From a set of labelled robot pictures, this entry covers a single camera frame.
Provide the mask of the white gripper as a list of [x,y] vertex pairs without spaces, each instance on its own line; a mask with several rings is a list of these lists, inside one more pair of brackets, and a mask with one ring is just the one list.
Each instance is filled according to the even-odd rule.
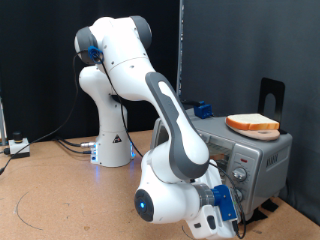
[[207,171],[199,178],[200,192],[204,193],[209,189],[222,185],[221,176],[215,163],[210,163]]

